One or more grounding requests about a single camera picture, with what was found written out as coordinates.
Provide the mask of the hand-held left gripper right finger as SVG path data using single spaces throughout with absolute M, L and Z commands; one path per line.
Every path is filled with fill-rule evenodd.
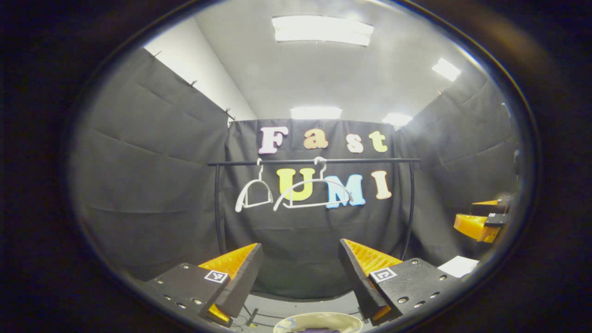
M 362 318 L 373 326 L 417 315 L 461 284 L 422 259 L 402 261 L 347 239 L 340 240 L 339 260 Z

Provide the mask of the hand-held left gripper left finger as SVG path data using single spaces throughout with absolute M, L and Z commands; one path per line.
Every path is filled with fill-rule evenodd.
M 141 289 L 191 321 L 230 327 L 239 316 L 264 261 L 262 244 L 250 244 L 198 265 L 180 263 L 142 282 Z

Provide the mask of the beige laundry hamper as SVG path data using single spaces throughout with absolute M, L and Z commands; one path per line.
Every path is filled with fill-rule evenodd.
M 313 312 L 298 314 L 280 320 L 272 333 L 292 333 L 305 327 L 332 327 L 341 333 L 360 333 L 364 323 L 356 318 L 343 313 L 335 312 Z

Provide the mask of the white plastic clothes hanger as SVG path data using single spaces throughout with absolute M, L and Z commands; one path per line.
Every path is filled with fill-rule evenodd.
M 258 178 L 252 179 L 245 186 L 242 188 L 241 192 L 238 195 L 238 198 L 235 202 L 235 212 L 240 213 L 243 209 L 249 209 L 252 207 L 263 206 L 265 204 L 270 204 L 273 202 L 273 194 L 269 187 L 269 185 L 262 180 L 262 173 L 264 171 L 264 164 L 262 158 L 258 158 L 256 161 L 256 165 L 260 167 Z M 262 184 L 266 190 L 266 200 L 257 203 L 249 203 L 249 189 L 254 184 Z
M 322 165 L 322 169 L 320 169 L 320 172 L 319 172 L 319 177 L 317 179 L 307 179 L 307 180 L 302 180 L 299 183 L 292 184 L 285 191 L 283 191 L 281 196 L 275 201 L 275 204 L 273 205 L 272 210 L 277 211 L 280 204 L 283 205 L 286 209 L 300 209 L 300 208 L 320 207 L 320 206 L 326 207 L 327 205 L 331 205 L 331 204 L 336 204 L 336 205 L 340 206 L 343 203 L 349 203 L 351 200 L 353 200 L 353 194 L 351 194 L 351 192 L 347 189 L 347 187 L 345 185 L 343 185 L 342 183 L 336 182 L 334 180 L 325 179 L 324 171 L 326 171 L 327 163 L 329 161 L 330 160 L 327 160 L 321 156 L 313 158 L 314 165 L 318 165 L 318 164 Z M 294 205 L 294 200 L 293 200 L 294 189 L 296 189 L 297 187 L 303 186 L 303 185 L 313 184 L 313 183 L 324 183 L 324 184 L 336 185 L 337 187 L 339 187 L 343 190 L 343 195 L 346 197 L 343 199 L 340 199 L 340 200 L 333 200 L 333 201 L 323 202 L 323 203 L 309 203 L 309 204 Z

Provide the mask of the black metal clothes rack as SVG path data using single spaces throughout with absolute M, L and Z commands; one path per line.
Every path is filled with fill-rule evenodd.
M 208 162 L 208 167 L 215 167 L 214 173 L 214 225 L 216 228 L 216 238 L 218 242 L 218 248 L 220 253 L 225 254 L 227 253 L 226 243 L 225 243 L 225 236 L 222 235 L 223 231 L 223 224 L 220 221 L 220 192 L 219 192 L 219 179 L 220 179 L 220 167 L 236 167 L 236 166 L 249 166 L 249 165 L 256 165 L 260 167 L 258 179 L 254 179 L 250 181 L 244 188 L 244 194 L 248 192 L 250 185 L 254 183 L 261 183 L 264 184 L 267 191 L 268 191 L 268 200 L 266 202 L 256 203 L 252 205 L 247 204 L 247 200 L 244 197 L 243 201 L 240 203 L 239 207 L 256 207 L 262 206 L 267 203 L 273 202 L 272 192 L 270 187 L 262 181 L 262 172 L 264 170 L 264 165 L 318 165 L 322 164 L 323 168 L 320 171 L 319 179 L 309 179 L 303 180 L 300 183 L 294 183 L 290 186 L 286 191 L 282 193 L 279 199 L 274 202 L 273 210 L 277 210 L 279 204 L 285 199 L 285 195 L 297 188 L 298 186 L 308 184 L 308 183 L 327 183 L 332 184 L 333 181 L 329 181 L 324 179 L 324 171 L 327 168 L 327 164 L 408 164 L 409 165 L 409 175 L 410 175 L 410 208 L 409 208 L 409 218 L 408 224 L 406 227 L 406 233 L 404 238 L 404 246 L 402 248 L 402 252 L 400 255 L 400 259 L 404 260 L 408 251 L 409 242 L 412 235 L 412 225 L 413 225 L 413 216 L 414 216 L 414 201 L 415 201 L 415 180 L 414 180 L 414 168 L 413 164 L 418 164 L 420 162 L 419 159 L 405 159 L 405 158 L 382 158 L 382 159 L 340 159 L 340 160 L 327 160 L 322 157 L 316 157 L 313 160 L 262 160 L 259 158 L 257 161 L 244 161 L 244 162 Z

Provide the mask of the ceiling light panel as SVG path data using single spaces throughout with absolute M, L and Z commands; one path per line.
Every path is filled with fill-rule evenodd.
M 374 26 L 345 18 L 290 15 L 272 18 L 277 42 L 330 42 L 367 47 Z
M 462 73 L 461 69 L 442 57 L 432 66 L 432 70 L 450 82 L 454 82 Z
M 408 124 L 412 119 L 412 116 L 406 114 L 402 114 L 399 112 L 389 112 L 389 114 L 387 114 L 383 118 L 383 120 L 381 120 L 381 122 L 391 124 L 391 126 L 393 127 L 400 128 Z
M 342 108 L 339 107 L 294 107 L 290 109 L 293 119 L 339 119 L 342 115 Z

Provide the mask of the black backdrop cloth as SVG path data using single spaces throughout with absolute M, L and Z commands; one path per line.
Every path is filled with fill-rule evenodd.
M 226 123 L 222 110 L 150 53 L 131 53 L 87 102 L 70 160 L 80 221 L 119 269 L 150 280 L 182 261 L 200 264 L 253 243 L 264 261 L 254 293 L 317 300 L 352 288 L 339 240 L 389 255 L 404 248 L 408 164 L 328 165 L 350 184 L 354 206 L 234 210 L 256 166 L 216 161 L 419 158 L 407 257 L 439 265 L 483 251 L 453 229 L 471 203 L 518 189 L 518 135 L 503 97 L 480 73 L 461 78 L 400 130 L 346 120 Z

